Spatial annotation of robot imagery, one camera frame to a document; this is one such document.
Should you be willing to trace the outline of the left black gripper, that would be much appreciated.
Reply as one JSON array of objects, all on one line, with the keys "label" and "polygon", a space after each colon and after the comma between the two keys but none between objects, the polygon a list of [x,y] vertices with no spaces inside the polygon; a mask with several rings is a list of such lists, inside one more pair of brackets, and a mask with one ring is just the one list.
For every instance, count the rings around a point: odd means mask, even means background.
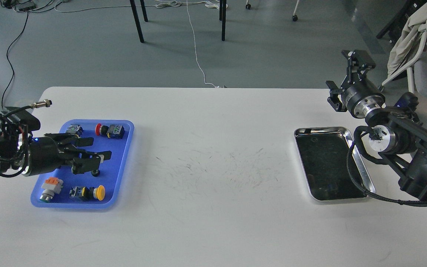
[{"label": "left black gripper", "polygon": [[99,169],[103,161],[111,159],[112,151],[83,152],[80,157],[66,153],[65,149],[74,147],[92,146],[93,137],[79,137],[72,133],[49,133],[43,137],[34,138],[29,144],[27,166],[23,171],[24,176],[47,174],[61,166],[72,164],[73,174],[84,174],[94,169]]}]

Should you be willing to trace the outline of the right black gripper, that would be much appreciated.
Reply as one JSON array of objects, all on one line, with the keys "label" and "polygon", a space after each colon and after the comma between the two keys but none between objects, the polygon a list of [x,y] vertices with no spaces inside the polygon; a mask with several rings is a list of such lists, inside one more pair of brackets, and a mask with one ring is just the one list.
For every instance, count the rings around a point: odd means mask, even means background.
[{"label": "right black gripper", "polygon": [[[346,78],[341,84],[342,89],[334,81],[326,81],[330,90],[327,101],[336,112],[348,110],[354,118],[365,118],[371,110],[381,108],[386,99],[373,83],[362,80],[376,63],[366,50],[342,50],[342,55],[347,59]],[[353,82],[355,74],[359,81]]]}]

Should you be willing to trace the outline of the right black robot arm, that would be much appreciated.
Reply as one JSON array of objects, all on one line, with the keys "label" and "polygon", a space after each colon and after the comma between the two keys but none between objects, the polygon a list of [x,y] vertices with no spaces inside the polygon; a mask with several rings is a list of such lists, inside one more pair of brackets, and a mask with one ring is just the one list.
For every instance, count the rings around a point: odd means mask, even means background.
[{"label": "right black robot arm", "polygon": [[352,183],[366,196],[380,201],[427,207],[427,129],[416,113],[417,96],[407,92],[395,105],[386,105],[385,96],[367,78],[367,72],[376,66],[370,55],[364,50],[343,50],[342,55],[347,59],[346,76],[340,86],[326,81],[328,102],[335,111],[349,112],[366,122],[354,130],[346,163],[357,150],[369,162],[390,166],[399,176],[400,190],[415,200],[389,199],[366,189],[355,178],[351,178]]}]

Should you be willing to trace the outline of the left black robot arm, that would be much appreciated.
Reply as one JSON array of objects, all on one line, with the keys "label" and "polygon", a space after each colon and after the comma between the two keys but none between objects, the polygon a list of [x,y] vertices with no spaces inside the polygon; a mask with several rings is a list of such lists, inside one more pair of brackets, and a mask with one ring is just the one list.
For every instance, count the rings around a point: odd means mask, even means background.
[{"label": "left black robot arm", "polygon": [[19,142],[17,135],[0,132],[0,176],[7,177],[10,167],[17,170],[15,176],[34,176],[48,174],[62,166],[69,166],[75,175],[89,171],[96,176],[100,164],[111,159],[112,152],[84,149],[93,142],[91,137],[81,138],[72,133],[48,133],[39,138],[24,134]]}]

